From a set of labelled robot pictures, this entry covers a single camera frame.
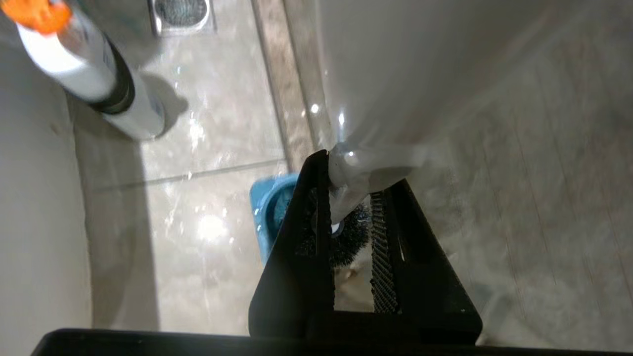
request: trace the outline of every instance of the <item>orange spray nozzle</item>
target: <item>orange spray nozzle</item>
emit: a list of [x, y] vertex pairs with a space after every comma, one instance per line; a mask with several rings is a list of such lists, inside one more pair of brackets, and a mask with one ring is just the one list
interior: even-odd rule
[[70, 21], [73, 11], [63, 1], [0, 0], [0, 8], [14, 22], [41, 34], [61, 31]]

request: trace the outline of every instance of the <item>wall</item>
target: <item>wall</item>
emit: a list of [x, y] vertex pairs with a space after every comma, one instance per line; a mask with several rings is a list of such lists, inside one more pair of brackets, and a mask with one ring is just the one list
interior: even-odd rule
[[91, 326], [84, 204], [64, 92], [0, 15], [0, 355]]

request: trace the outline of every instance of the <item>black bottle label band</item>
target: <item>black bottle label band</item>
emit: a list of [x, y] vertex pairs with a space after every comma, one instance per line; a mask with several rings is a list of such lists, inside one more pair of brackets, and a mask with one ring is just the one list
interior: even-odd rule
[[107, 98], [98, 102], [88, 102], [87, 104], [102, 113], [116, 115], [128, 110], [130, 106], [132, 106], [136, 93], [134, 91], [134, 80], [132, 79], [130, 69], [127, 67], [127, 64], [125, 64], [125, 60], [123, 60], [123, 57], [121, 57], [121, 54], [116, 50], [116, 47], [112, 45], [110, 40], [108, 40], [108, 45], [115, 59], [115, 86]]

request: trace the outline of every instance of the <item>beige floor tile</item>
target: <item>beige floor tile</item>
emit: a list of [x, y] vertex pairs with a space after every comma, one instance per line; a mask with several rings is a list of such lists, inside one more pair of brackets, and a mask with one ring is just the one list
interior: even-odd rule
[[[168, 129], [128, 142], [76, 113], [77, 146], [91, 187], [151, 181], [284, 158], [251, 3], [213, 1], [214, 34], [155, 39], [140, 6], [89, 2], [87, 11], [162, 99]], [[120, 7], [130, 7], [123, 15]]]
[[285, 171], [271, 165], [92, 199], [95, 326], [248, 334], [262, 271], [249, 189]]

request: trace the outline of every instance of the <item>metal drain cover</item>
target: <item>metal drain cover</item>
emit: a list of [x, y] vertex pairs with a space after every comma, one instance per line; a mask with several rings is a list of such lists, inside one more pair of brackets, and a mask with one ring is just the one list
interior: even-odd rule
[[178, 27], [197, 25], [208, 11], [204, 0], [156, 0], [154, 6], [164, 22]]

